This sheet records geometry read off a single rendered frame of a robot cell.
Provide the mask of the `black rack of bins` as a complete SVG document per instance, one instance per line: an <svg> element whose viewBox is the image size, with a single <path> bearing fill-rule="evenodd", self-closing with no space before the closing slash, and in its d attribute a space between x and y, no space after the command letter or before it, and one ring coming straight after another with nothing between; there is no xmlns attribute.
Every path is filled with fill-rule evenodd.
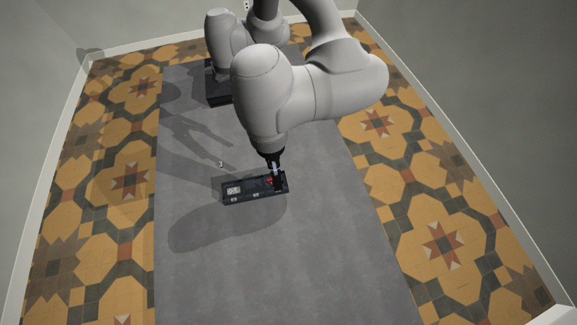
<svg viewBox="0 0 577 325"><path fill-rule="evenodd" d="M281 180L283 180L282 184L283 190L274 191L274 188L271 187L271 182L270 183L267 182L267 179L271 178L272 175L269 173L221 183L223 205L225 206L233 205L241 202L247 202L274 195L289 193L289 187L284 170L281 171ZM227 191L228 188L234 188L238 186L240 186L241 193L228 195Z"/></svg>

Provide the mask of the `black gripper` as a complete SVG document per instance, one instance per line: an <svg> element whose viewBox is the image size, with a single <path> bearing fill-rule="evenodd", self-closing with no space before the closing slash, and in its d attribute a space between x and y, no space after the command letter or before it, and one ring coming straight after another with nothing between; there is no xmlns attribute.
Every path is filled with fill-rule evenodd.
<svg viewBox="0 0 577 325"><path fill-rule="evenodd" d="M270 174L272 175L272 184L271 187L274 188L274 191L283 190L282 182L281 182L281 170L280 167L280 155L284 152L285 146L276 153L261 153L257 151L257 153L262 157L265 158L267 162L268 169L270 169ZM269 160L269 161L268 161ZM270 164L269 164L270 163Z"/></svg>

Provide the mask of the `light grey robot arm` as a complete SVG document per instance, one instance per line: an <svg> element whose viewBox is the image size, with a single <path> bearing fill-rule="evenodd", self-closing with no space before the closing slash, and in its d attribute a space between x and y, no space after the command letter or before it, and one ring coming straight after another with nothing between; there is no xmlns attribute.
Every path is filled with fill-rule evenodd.
<svg viewBox="0 0 577 325"><path fill-rule="evenodd" d="M294 127L372 106L389 84L386 64L347 33L333 0L289 1L312 33L302 66L291 66L279 50L290 38L279 0L253 0L242 19L213 8L204 20L212 60L204 73L217 83L230 79L237 117L261 153L280 151Z"/></svg>

